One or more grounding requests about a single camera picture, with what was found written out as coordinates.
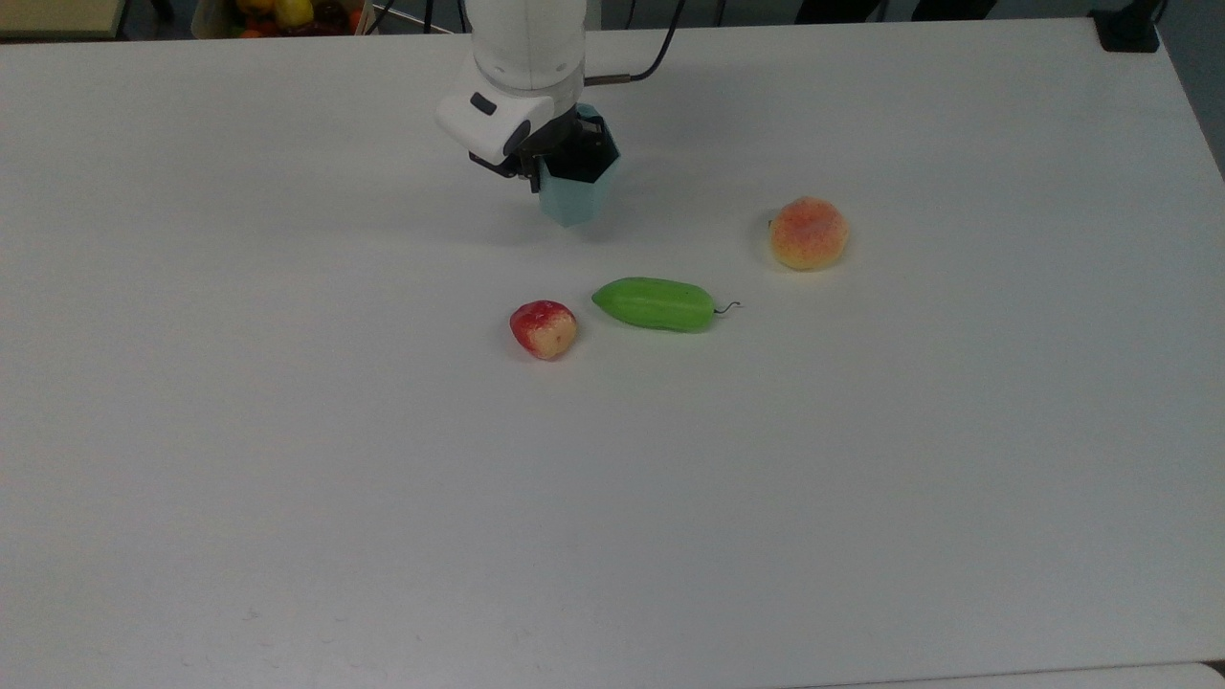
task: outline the red strawberry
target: red strawberry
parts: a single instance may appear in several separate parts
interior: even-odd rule
[[[523,304],[511,315],[511,332],[533,357],[552,359],[578,335],[575,314],[556,302]]]

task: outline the peach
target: peach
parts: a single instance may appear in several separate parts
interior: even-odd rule
[[[769,245],[780,264],[794,270],[823,268],[842,256],[850,228],[829,201],[802,196],[769,223]]]

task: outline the artificial cucumber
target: artificial cucumber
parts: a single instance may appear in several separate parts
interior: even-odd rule
[[[714,299],[706,289],[658,277],[610,282],[592,294],[592,302],[619,321],[680,332],[706,330],[715,314]]]

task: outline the black cable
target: black cable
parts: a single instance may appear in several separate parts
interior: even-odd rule
[[[682,11],[685,11],[685,0],[676,0],[676,12],[673,15],[673,23],[668,25],[668,34],[664,36],[664,44],[659,47],[659,54],[655,55],[655,61],[647,67],[647,71],[632,75],[630,81],[642,81],[655,74],[655,70],[659,69],[659,64],[664,61],[668,47],[673,43],[673,34],[676,33],[676,25],[681,21]]]
[[[396,0],[387,0],[387,4],[383,5],[383,9],[379,11],[379,16],[375,17],[375,21],[370,22],[370,27],[366,28],[366,36],[370,36],[371,33],[375,32],[376,28],[379,28],[379,25],[382,23],[382,18],[387,16],[387,12],[391,11],[391,6],[394,4]]]
[[[659,54],[655,55],[655,61],[647,67],[647,71],[636,75],[628,74],[610,74],[600,76],[589,76],[583,80],[583,86],[608,86],[611,83],[630,83],[631,81],[642,81],[648,76],[655,74],[659,69],[659,63],[664,61],[664,54],[668,53],[668,47],[673,43],[673,34],[676,33],[676,25],[681,21],[681,11],[685,10],[685,0],[676,0],[676,13],[673,15],[673,23],[668,25],[668,34],[664,36],[664,44],[659,47]]]

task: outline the metal rod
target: metal rod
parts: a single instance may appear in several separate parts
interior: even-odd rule
[[[379,4],[372,4],[371,7],[374,7],[374,10],[376,12],[381,12],[382,9],[383,9],[383,6],[379,5]],[[392,7],[391,10],[387,10],[387,13],[391,15],[391,16],[393,16],[393,17],[396,17],[397,20],[403,20],[405,22],[414,23],[414,25],[417,25],[419,27],[424,27],[425,26],[425,20],[419,20],[419,18],[414,17],[413,15],[409,15],[408,12],[401,12],[399,10],[397,10],[394,7]],[[445,28],[440,27],[439,25],[434,25],[434,26],[430,27],[430,33],[454,33],[454,32],[445,29]]]

